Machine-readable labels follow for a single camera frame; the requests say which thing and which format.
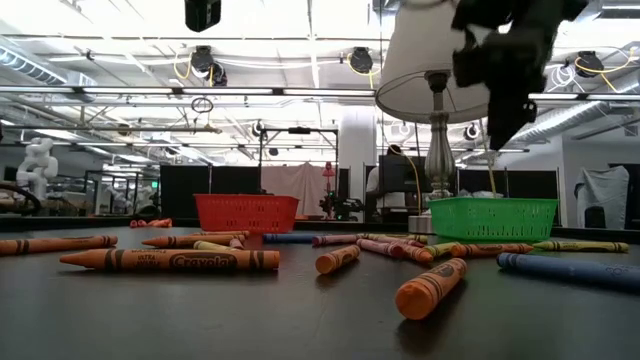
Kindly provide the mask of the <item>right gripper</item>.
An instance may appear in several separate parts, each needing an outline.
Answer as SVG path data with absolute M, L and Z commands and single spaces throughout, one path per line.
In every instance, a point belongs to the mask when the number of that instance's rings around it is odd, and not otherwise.
M 451 23 L 465 42 L 453 52 L 456 84 L 484 84 L 489 148 L 497 151 L 537 116 L 528 99 L 544 89 L 559 25 L 573 21 L 589 0 L 459 0 Z

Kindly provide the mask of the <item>black partition panel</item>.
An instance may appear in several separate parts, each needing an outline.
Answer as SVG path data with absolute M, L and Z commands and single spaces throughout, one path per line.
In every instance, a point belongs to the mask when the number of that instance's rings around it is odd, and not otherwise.
M 507 198 L 557 199 L 558 182 L 555 171 L 494 170 L 494 189 Z M 470 193 L 492 193 L 487 170 L 459 170 L 457 189 Z
M 197 218 L 195 194 L 259 194 L 257 167 L 162 165 L 160 204 L 163 217 Z

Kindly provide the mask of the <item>long ceiling light bar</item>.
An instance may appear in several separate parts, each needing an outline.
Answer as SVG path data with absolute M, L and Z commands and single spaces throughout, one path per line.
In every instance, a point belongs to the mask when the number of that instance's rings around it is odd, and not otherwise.
M 0 93 L 372 97 L 374 90 L 259 87 L 79 87 L 0 85 Z
M 531 93 L 534 101 L 607 101 L 640 102 L 640 94 L 635 93 Z

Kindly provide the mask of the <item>green plastic basket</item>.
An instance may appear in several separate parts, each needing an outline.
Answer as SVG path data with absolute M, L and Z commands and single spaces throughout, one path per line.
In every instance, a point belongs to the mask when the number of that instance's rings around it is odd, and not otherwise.
M 430 202 L 440 237 L 463 241 L 545 241 L 557 210 L 555 199 L 452 197 Z

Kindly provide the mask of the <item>white shade silver table lamp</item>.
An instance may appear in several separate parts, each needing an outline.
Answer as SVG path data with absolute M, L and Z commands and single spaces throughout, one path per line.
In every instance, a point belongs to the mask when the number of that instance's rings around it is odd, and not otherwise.
M 395 17 L 395 28 L 375 94 L 386 115 L 427 124 L 431 135 L 424 170 L 431 200 L 450 197 L 455 161 L 448 126 L 479 120 L 487 114 L 489 93 L 481 85 L 460 88 L 452 55 L 464 46 L 464 33 L 451 28 L 454 0 L 406 0 Z

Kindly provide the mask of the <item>grey cloth cover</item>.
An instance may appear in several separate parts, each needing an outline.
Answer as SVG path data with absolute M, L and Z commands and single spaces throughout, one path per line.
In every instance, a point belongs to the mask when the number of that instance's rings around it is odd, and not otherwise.
M 587 210 L 599 207 L 606 229 L 623 230 L 629 180 L 629 173 L 623 166 L 607 170 L 581 168 L 574 187 L 578 227 L 592 228 L 587 224 Z

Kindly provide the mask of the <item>black monitor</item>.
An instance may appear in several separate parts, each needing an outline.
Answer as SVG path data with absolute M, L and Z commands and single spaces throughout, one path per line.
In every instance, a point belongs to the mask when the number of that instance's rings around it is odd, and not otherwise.
M 381 155 L 378 164 L 381 189 L 385 192 L 416 193 L 419 187 L 423 192 L 430 191 L 425 162 L 424 157 Z

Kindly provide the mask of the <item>person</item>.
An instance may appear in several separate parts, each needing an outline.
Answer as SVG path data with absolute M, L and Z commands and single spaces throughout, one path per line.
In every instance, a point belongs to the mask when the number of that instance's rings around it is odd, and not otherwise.
M 371 170 L 367 178 L 366 195 L 375 200 L 375 211 L 371 218 L 379 223 L 403 223 L 406 218 L 405 194 L 385 192 L 381 189 L 380 168 Z

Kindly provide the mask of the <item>blue crayon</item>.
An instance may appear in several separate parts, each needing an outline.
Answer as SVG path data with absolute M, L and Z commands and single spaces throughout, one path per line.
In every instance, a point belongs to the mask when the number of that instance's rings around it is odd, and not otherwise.
M 509 272 L 640 292 L 640 267 L 636 266 L 515 253 L 502 253 L 496 262 Z
M 313 234 L 264 234 L 263 242 L 266 244 L 311 244 L 313 242 Z

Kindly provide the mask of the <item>black robot with green lights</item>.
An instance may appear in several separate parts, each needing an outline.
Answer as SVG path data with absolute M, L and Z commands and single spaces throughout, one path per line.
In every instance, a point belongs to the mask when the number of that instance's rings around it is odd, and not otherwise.
M 319 206 L 325 213 L 326 220 L 357 221 L 353 213 L 363 212 L 365 206 L 357 198 L 343 198 L 331 192 L 319 201 Z

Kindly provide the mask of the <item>small red lamp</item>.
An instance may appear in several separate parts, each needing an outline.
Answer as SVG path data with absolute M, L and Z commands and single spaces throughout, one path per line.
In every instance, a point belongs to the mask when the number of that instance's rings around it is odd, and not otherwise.
M 322 173 L 322 176 L 325 178 L 326 180 L 326 194 L 330 195 L 333 191 L 333 187 L 332 187 L 332 179 L 336 176 L 335 174 L 335 170 L 333 169 L 333 165 L 331 162 L 326 162 L 325 163 L 325 167 Z

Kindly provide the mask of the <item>distant white robots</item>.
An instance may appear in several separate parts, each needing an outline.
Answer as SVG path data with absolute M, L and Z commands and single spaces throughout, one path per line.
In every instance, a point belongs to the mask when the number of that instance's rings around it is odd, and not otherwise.
M 119 191 L 113 186 L 107 186 L 105 191 L 109 195 L 107 209 L 110 213 L 133 213 L 152 204 L 153 189 L 151 186 L 135 189 L 125 188 L 123 191 Z

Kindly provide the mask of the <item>red plastic basket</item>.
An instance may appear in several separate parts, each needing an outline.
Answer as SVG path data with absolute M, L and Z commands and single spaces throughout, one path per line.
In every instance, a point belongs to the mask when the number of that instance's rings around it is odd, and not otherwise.
M 299 200 L 291 196 L 195 194 L 205 231 L 287 233 L 295 223 Z

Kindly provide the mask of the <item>black metal frame stand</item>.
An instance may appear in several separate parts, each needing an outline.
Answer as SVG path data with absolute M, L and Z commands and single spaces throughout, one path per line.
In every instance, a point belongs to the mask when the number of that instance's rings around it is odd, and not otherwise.
M 334 160 L 330 162 L 332 163 L 334 170 L 337 168 L 339 164 L 339 149 L 338 149 L 339 131 L 337 129 L 309 128 L 309 127 L 302 127 L 302 126 L 295 126 L 295 127 L 288 127 L 288 128 L 262 127 L 259 129 L 259 135 L 258 135 L 258 139 L 259 139 L 258 175 L 259 176 L 262 176 L 263 157 L 264 157 L 265 148 L 270 144 L 271 141 L 275 140 L 276 137 L 283 132 L 286 132 L 287 134 L 290 134 L 290 135 L 310 135 L 312 133 L 319 134 L 320 137 L 324 139 L 325 142 L 328 145 L 330 145 L 331 148 L 334 150 Z M 324 178 L 323 185 L 324 185 L 324 192 L 326 193 L 325 183 L 326 183 L 326 180 Z

